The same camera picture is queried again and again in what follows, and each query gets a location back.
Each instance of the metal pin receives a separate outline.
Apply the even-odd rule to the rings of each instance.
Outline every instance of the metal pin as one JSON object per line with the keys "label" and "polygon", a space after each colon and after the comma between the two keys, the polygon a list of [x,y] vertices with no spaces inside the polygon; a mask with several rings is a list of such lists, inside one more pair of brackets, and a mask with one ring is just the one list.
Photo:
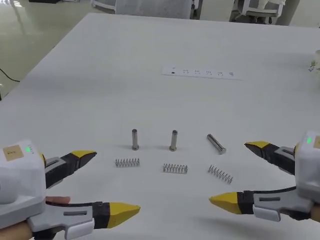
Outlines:
{"label": "metal pin", "polygon": [[171,152],[175,152],[177,150],[177,137],[178,137],[178,131],[173,130],[172,137],[171,137],[171,145],[169,147]]}
{"label": "metal pin", "polygon": [[219,154],[226,153],[227,149],[225,149],[211,134],[208,134],[207,138],[212,143],[212,145],[219,151]]}
{"label": "metal pin", "polygon": [[138,149],[138,131],[137,129],[132,129],[132,150],[137,151]]}

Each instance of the metal spring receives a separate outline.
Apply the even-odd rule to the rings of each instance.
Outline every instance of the metal spring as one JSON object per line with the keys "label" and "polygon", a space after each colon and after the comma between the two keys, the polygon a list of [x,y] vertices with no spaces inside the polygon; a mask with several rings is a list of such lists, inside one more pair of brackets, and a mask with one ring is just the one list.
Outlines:
{"label": "metal spring", "polygon": [[127,158],[127,159],[116,159],[115,165],[117,168],[121,167],[138,167],[140,165],[139,158]]}
{"label": "metal spring", "polygon": [[163,172],[172,173],[172,174],[186,174],[188,172],[188,166],[180,165],[180,164],[165,163],[163,164]]}
{"label": "metal spring", "polygon": [[231,184],[232,180],[234,179],[228,173],[220,170],[214,165],[211,165],[209,167],[208,173],[215,175],[217,178],[221,179],[222,181],[225,181],[227,184]]}

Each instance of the yellow sticker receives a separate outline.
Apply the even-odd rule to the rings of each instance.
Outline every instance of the yellow sticker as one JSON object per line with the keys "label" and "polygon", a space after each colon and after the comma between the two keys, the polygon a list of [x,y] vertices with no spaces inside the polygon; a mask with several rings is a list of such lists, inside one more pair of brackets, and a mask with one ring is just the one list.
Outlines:
{"label": "yellow sticker", "polygon": [[320,136],[315,137],[313,148],[320,149]]}
{"label": "yellow sticker", "polygon": [[3,153],[8,162],[24,157],[24,154],[21,151],[21,148],[19,145],[5,147],[3,148]]}

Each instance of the coil spring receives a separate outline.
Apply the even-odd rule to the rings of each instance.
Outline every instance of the coil spring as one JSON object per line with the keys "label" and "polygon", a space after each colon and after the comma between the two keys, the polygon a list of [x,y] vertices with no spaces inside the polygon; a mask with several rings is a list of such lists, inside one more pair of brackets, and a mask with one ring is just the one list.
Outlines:
{"label": "coil spring", "polygon": [[127,158],[127,159],[116,159],[115,166],[117,168],[121,167],[138,167],[140,165],[139,158]]}
{"label": "coil spring", "polygon": [[221,179],[222,181],[225,181],[227,184],[231,184],[232,180],[234,179],[228,173],[220,170],[214,165],[211,165],[209,167],[208,173],[215,175],[217,178]]}
{"label": "coil spring", "polygon": [[181,164],[165,163],[163,164],[163,172],[173,174],[186,174],[188,172],[188,166]]}

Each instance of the finger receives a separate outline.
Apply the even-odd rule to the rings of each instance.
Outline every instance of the finger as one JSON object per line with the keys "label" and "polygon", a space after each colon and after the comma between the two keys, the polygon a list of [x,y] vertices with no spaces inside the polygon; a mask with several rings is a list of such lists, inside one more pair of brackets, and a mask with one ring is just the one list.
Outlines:
{"label": "finger", "polygon": [[320,222],[320,205],[315,204],[311,208],[311,219],[317,222]]}
{"label": "finger", "polygon": [[45,200],[56,204],[68,204],[71,199],[69,196],[47,196]]}
{"label": "finger", "polygon": [[25,221],[0,230],[0,240],[29,240],[31,238],[32,231]]}

